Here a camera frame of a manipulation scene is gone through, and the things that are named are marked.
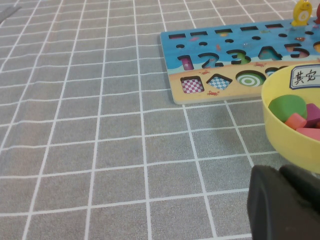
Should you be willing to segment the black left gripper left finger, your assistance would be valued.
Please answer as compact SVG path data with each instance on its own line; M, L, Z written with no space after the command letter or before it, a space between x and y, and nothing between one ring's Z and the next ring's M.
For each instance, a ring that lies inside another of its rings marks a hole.
M247 214L254 240L318 240L320 214L303 199L279 169L251 170Z

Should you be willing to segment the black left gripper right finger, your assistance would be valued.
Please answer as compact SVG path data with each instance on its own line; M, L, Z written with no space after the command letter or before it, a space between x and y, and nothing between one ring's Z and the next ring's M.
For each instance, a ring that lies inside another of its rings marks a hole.
M320 213L320 179L307 170L286 164L279 168L280 174L290 183L297 193Z

